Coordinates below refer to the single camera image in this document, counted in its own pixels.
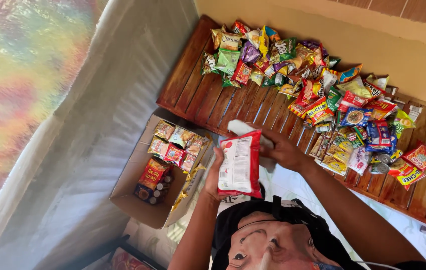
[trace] cable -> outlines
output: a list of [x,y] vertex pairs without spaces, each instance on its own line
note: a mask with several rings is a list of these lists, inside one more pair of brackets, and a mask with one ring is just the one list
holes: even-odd
[[393,270],[402,270],[402,269],[399,269],[399,268],[396,268],[396,267],[393,267],[393,266],[389,266],[389,265],[384,265],[384,264],[381,264],[381,263],[374,263],[374,262],[367,262],[367,261],[356,261],[356,263],[364,263],[364,264],[371,264],[371,265],[376,265],[376,266],[383,266],[383,267],[393,269]]

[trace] person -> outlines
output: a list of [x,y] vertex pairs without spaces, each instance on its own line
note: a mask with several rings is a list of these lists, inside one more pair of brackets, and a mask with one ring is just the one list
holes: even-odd
[[[287,137],[263,129],[274,149],[260,155],[298,172],[318,197],[338,230],[373,270],[426,270],[426,260],[384,218],[302,153]],[[251,200],[221,212],[218,196],[223,153],[215,148],[198,202],[169,270],[364,270],[352,261],[325,220],[300,200]]]

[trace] black shirt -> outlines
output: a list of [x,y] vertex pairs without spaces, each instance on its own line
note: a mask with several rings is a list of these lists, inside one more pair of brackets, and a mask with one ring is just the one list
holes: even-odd
[[[228,267],[230,264],[228,253],[230,252],[232,245],[232,236],[236,239],[238,236],[234,235],[236,232],[239,234],[247,229],[250,229],[251,232],[247,233],[245,237],[237,238],[237,240],[234,241],[233,244],[235,245],[235,250],[256,249],[256,247],[245,245],[256,245],[258,243],[258,245],[261,246],[262,243],[266,243],[267,249],[274,250],[272,251],[273,258],[270,258],[270,260],[274,261],[274,256],[276,254],[281,254],[282,251],[285,251],[285,248],[280,246],[282,243],[279,243],[278,245],[278,241],[274,239],[275,237],[272,237],[271,235],[268,236],[268,232],[263,229],[255,230],[255,228],[252,226],[256,226],[258,228],[261,226],[280,226],[284,229],[282,231],[283,235],[280,237],[288,237],[285,236],[285,234],[288,234],[288,232],[297,232],[297,236],[299,236],[301,232],[306,232],[303,233],[303,235],[308,234],[309,232],[311,236],[306,236],[305,238],[309,238],[309,241],[293,241],[296,242],[296,247],[293,248],[294,255],[292,255],[292,252],[289,252],[289,256],[279,256],[276,260],[276,263],[285,263],[284,261],[289,260],[285,258],[294,258],[293,260],[300,262],[293,262],[294,264],[289,265],[294,265],[294,267],[297,269],[365,270],[364,267],[351,260],[342,243],[330,233],[328,225],[322,217],[312,213],[301,203],[300,200],[295,199],[293,201],[294,203],[292,204],[296,205],[297,207],[281,206],[281,199],[275,196],[273,198],[273,203],[265,201],[247,201],[231,206],[221,212],[216,220],[215,234],[211,252],[213,257],[213,265],[211,269],[225,270]],[[245,217],[249,218],[255,215],[254,212],[272,214],[275,220],[270,218],[269,220],[257,220],[252,223],[246,222],[248,225],[242,224],[242,228],[238,229],[238,224],[240,223],[241,219]],[[253,237],[256,237],[260,238],[261,240],[256,240],[254,244],[253,242],[248,243],[248,241],[246,241],[248,237],[252,239]],[[257,266],[259,265],[259,261],[261,261],[261,258],[257,258],[257,260],[253,258],[255,256],[254,254],[256,254],[256,257],[258,257],[257,251],[252,252],[251,254],[249,254],[246,250],[238,252],[238,254],[236,254],[236,251],[233,252],[234,253],[230,256],[232,257],[231,268],[234,269],[242,269],[242,266],[246,266],[245,264]],[[312,267],[305,268],[304,265],[307,263],[311,264]],[[395,267],[402,270],[426,270],[426,263],[420,261],[411,261],[397,264]]]

